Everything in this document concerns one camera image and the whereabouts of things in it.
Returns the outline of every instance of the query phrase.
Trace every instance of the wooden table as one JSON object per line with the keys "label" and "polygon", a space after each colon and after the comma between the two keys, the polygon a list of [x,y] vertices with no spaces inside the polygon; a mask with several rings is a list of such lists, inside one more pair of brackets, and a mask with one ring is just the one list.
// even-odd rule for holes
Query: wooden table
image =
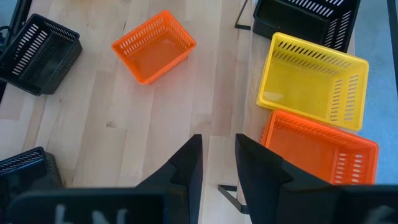
{"label": "wooden table", "polygon": [[[42,146],[67,187],[131,187],[203,135],[200,222],[249,223],[217,191],[236,185],[234,137],[259,140],[270,111],[255,100],[270,41],[234,28],[244,0],[34,0],[76,32],[83,52],[54,95],[11,85],[0,105],[0,159]],[[140,85],[111,44],[163,9],[196,40],[189,58]],[[252,23],[252,5],[241,22]]]}

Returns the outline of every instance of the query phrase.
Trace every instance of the yellow plastic basket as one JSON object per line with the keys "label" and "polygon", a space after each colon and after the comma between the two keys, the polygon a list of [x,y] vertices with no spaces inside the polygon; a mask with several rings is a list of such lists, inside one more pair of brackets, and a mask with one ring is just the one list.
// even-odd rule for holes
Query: yellow plastic basket
{"label": "yellow plastic basket", "polygon": [[362,128],[367,61],[281,33],[269,52],[257,105]]}

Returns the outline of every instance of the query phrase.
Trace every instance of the orange basket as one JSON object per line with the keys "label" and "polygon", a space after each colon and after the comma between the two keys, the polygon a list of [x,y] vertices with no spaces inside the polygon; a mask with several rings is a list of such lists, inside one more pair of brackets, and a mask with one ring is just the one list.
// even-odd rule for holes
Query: orange basket
{"label": "orange basket", "polygon": [[153,81],[176,66],[196,42],[169,11],[162,11],[116,41],[112,48],[141,84]]}
{"label": "orange basket", "polygon": [[285,111],[272,112],[261,144],[331,184],[374,184],[379,146]]}

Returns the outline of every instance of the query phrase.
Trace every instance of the black basket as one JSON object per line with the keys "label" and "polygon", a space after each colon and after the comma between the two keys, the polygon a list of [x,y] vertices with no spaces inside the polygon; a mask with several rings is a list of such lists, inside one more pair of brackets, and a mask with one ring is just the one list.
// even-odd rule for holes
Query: black basket
{"label": "black basket", "polygon": [[54,93],[80,55],[79,37],[33,14],[0,58],[0,78],[36,96]]}
{"label": "black basket", "polygon": [[347,52],[360,0],[259,0],[253,32],[282,32]]}
{"label": "black basket", "polygon": [[30,190],[62,187],[57,163],[52,154],[37,147],[0,162],[0,223],[8,205]]}

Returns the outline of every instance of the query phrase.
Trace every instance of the basket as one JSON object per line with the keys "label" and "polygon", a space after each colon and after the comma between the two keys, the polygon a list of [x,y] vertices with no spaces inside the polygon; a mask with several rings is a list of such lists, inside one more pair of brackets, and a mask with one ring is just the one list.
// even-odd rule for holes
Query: basket
{"label": "basket", "polygon": [[195,46],[173,15],[162,11],[112,48],[139,83],[150,84],[188,57]]}
{"label": "basket", "polygon": [[285,111],[273,111],[261,144],[331,184],[374,184],[377,143]]}
{"label": "basket", "polygon": [[359,131],[367,61],[289,35],[274,35],[257,104]]}
{"label": "basket", "polygon": [[79,37],[33,14],[0,58],[0,78],[36,96],[54,93],[80,55]]}
{"label": "basket", "polygon": [[259,0],[253,32],[282,32],[347,52],[360,0]]}
{"label": "basket", "polygon": [[28,190],[59,189],[62,181],[52,154],[37,147],[0,162],[0,223],[8,205]]}

